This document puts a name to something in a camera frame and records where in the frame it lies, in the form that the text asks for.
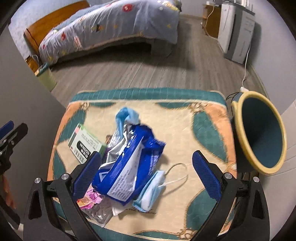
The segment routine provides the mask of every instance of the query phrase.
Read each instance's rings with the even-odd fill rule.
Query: silver screw
[[[63,174],[63,175],[61,176],[61,178],[62,178],[63,180],[67,180],[67,179],[69,178],[69,174],[68,174],[68,173],[65,173],[65,174]]]
[[[34,182],[35,182],[35,183],[39,183],[39,182],[41,182],[41,178],[40,178],[40,177],[36,178]]]
[[[254,182],[258,183],[260,179],[258,177],[253,177]]]
[[[225,176],[226,179],[231,179],[232,178],[232,175],[229,172],[225,173],[224,176]]]

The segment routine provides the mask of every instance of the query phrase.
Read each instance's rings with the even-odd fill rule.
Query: box
[[[100,153],[103,158],[106,150],[106,145],[87,132],[82,124],[76,126],[68,146],[81,164],[85,163],[94,151]]]

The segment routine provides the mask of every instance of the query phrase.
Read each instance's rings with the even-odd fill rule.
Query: small trash bin
[[[287,152],[286,131],[275,106],[255,91],[240,92],[231,103],[237,171],[277,172]]]
[[[49,91],[52,91],[57,84],[55,77],[49,69],[48,63],[45,63],[39,67],[35,72],[35,75]]]

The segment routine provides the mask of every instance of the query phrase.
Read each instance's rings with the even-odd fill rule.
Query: bed headboard
[[[89,7],[87,1],[80,1],[60,8],[26,28],[24,31],[24,37],[27,39],[35,53],[39,54],[39,45],[52,28],[71,17],[78,10],[87,7]]]

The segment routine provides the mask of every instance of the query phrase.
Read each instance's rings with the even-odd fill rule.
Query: face mask
[[[157,170],[149,181],[146,183],[142,189],[137,200],[133,201],[133,206],[141,212],[148,212],[151,210],[155,200],[158,198],[161,191],[168,184],[178,182],[184,178],[188,177],[188,174],[185,177],[179,178],[177,180],[164,183],[165,176],[170,172],[170,170],[177,165],[182,165],[187,171],[187,166],[184,163],[176,163],[172,165],[166,172]]]

